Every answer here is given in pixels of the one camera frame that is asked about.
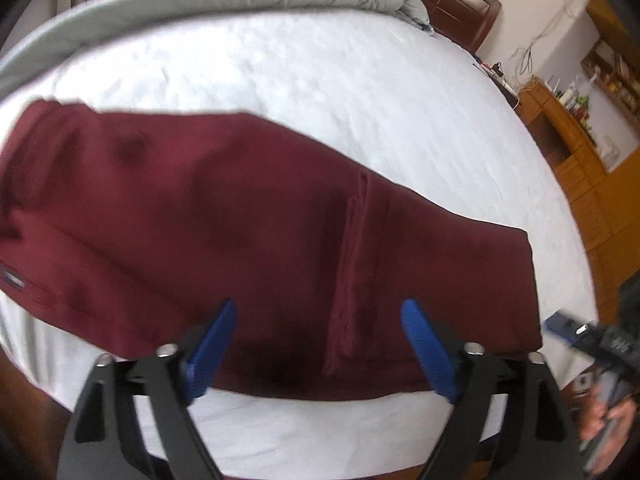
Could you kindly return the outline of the person's right hand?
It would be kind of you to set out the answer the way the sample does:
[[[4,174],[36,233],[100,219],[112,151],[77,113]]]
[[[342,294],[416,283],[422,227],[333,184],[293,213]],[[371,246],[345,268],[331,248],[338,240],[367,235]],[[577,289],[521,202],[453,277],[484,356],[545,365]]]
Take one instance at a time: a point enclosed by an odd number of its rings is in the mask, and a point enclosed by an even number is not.
[[[582,412],[582,421],[579,426],[579,437],[582,440],[592,440],[604,429],[608,422],[615,422],[608,440],[604,442],[601,452],[594,464],[593,471],[605,470],[613,463],[614,458],[622,450],[628,440],[631,426],[634,423],[638,411],[637,403],[631,396],[608,408],[605,403],[598,400],[598,392],[592,389],[588,394],[586,407]]]

